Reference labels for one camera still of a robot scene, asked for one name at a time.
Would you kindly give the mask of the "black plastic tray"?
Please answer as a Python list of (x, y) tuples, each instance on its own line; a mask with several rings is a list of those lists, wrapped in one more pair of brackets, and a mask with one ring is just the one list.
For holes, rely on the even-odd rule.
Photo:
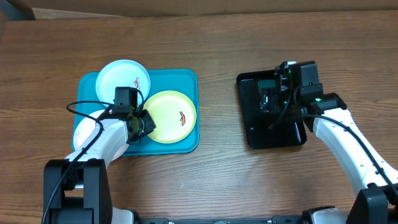
[(304, 123), (288, 120), (291, 112), (270, 114), (261, 110), (259, 73), (241, 73), (236, 78), (248, 146), (256, 150), (304, 144), (307, 141)]

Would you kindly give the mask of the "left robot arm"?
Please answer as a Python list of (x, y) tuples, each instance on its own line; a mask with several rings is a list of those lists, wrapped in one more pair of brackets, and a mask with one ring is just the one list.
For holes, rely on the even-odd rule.
[(88, 139), (44, 167), (42, 223), (140, 223), (137, 212), (113, 206), (107, 168), (120, 148), (155, 129), (147, 110), (108, 106)]

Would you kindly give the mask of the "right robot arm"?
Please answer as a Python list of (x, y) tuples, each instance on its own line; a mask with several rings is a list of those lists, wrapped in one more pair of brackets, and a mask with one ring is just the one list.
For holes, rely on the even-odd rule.
[(345, 102), (324, 93), (316, 68), (277, 67), (260, 79), (261, 109), (279, 117), (270, 125), (302, 121), (329, 148), (356, 194), (350, 211), (319, 207), (303, 211), (303, 223), (397, 223), (397, 169), (390, 166), (359, 130)]

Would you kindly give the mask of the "green sponge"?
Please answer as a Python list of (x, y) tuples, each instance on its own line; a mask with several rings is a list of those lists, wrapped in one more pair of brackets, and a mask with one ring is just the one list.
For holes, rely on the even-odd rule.
[(266, 90), (266, 89), (276, 88), (275, 80), (273, 80), (273, 79), (258, 80), (257, 87), (258, 87), (259, 93), (262, 93), (262, 91)]

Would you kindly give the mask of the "yellow-green plate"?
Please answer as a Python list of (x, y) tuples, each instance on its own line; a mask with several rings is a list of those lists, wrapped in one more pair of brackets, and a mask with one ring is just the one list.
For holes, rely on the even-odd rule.
[(166, 90), (154, 94), (144, 103), (144, 109), (156, 125), (149, 137), (163, 144), (172, 144), (186, 138), (197, 120), (193, 101), (179, 91)]

